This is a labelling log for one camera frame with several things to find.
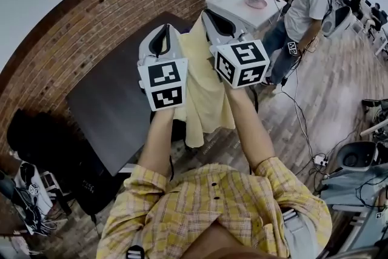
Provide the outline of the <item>pink plate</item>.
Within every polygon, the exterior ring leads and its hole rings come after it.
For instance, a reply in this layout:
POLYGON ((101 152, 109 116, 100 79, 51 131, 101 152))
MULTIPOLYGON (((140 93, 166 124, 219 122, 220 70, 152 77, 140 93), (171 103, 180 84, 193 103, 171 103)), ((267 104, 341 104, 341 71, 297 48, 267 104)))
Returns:
POLYGON ((267 7, 266 0, 244 0, 244 2, 251 8, 262 10, 267 7))

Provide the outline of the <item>dark grey table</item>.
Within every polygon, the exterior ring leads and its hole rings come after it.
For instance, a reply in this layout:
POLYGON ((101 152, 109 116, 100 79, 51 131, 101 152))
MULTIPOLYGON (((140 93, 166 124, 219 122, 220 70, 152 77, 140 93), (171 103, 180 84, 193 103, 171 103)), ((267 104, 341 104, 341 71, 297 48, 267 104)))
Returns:
POLYGON ((139 45, 163 24, 180 33, 193 25, 187 18, 160 14, 103 57, 67 95, 75 121, 111 175, 134 162, 146 139, 151 109, 139 86, 139 45))

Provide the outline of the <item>person's right forearm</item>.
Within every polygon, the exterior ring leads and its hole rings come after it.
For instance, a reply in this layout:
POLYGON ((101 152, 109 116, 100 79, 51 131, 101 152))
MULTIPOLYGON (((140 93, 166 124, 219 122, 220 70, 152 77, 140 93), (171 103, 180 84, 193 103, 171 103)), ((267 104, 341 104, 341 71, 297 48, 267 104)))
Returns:
POLYGON ((242 151, 253 172, 275 156, 272 140, 244 89, 233 89, 224 83, 242 151))

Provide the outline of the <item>white table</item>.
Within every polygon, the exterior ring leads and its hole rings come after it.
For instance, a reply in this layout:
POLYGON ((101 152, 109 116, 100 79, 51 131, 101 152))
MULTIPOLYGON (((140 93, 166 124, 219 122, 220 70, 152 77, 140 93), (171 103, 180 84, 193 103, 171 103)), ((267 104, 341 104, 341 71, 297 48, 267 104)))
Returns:
POLYGON ((249 29, 258 30, 278 16, 287 4, 284 0, 265 0, 267 6, 256 9, 246 4, 245 0, 206 0, 209 9, 224 13, 227 12, 242 21, 249 29))

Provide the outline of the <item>white power strip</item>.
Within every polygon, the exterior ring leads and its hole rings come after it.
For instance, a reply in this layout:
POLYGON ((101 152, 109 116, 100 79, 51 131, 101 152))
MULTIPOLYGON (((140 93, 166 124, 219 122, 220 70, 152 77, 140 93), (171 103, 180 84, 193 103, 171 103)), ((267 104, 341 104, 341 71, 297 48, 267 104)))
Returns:
POLYGON ((326 167, 329 160, 328 158, 323 155, 323 154, 317 154, 313 157, 313 162, 314 164, 318 165, 318 166, 323 166, 323 167, 326 167))

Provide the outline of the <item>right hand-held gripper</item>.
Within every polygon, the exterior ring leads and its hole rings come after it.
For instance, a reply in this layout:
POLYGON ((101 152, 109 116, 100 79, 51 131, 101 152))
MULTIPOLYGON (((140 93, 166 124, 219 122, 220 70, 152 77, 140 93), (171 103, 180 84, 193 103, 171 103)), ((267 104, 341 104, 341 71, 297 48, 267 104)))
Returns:
POLYGON ((262 42, 245 33, 242 22, 228 12, 207 8, 201 19, 210 43, 209 61, 220 80, 233 89, 263 81, 270 59, 262 42))

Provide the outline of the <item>yellow clothes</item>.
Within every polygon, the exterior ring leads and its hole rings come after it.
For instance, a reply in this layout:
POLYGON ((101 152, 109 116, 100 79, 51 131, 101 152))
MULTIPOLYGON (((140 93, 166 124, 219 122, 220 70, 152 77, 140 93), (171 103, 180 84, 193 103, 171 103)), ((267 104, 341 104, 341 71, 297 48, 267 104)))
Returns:
POLYGON ((235 122, 224 84, 219 80, 201 18, 192 29, 178 36, 182 54, 188 59, 186 103, 175 109, 174 119, 186 123, 185 143, 190 148, 204 145, 204 134, 217 128, 234 129, 235 122))

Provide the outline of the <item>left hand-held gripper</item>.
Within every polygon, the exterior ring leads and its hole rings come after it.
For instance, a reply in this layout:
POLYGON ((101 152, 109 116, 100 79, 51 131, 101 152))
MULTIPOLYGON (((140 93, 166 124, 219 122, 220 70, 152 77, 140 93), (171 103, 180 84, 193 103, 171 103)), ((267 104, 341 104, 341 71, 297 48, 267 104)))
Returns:
POLYGON ((180 32, 171 24, 163 24, 152 30, 139 46, 139 59, 149 55, 171 59, 138 66, 145 94, 154 112, 186 104, 188 59, 181 58, 179 36, 180 32))

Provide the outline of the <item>person's left forearm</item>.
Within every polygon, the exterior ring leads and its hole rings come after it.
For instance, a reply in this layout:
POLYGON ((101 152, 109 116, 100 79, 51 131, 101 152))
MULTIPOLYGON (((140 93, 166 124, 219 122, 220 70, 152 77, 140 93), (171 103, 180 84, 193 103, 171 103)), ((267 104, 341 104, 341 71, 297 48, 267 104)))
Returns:
POLYGON ((159 110, 152 119, 137 165, 169 177, 174 108, 159 110))

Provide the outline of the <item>yellow plaid shirt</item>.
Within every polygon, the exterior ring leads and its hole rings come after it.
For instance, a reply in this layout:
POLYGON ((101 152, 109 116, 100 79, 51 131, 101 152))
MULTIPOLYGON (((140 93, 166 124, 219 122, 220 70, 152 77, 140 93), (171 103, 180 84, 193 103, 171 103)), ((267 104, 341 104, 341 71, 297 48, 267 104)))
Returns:
POLYGON ((149 259, 179 258, 214 222, 241 244, 286 258, 287 209, 312 222, 319 248, 332 232, 325 202, 275 157, 263 161, 253 175, 208 164, 173 181, 137 166, 124 187, 110 211, 96 259, 124 259, 136 238, 149 259))

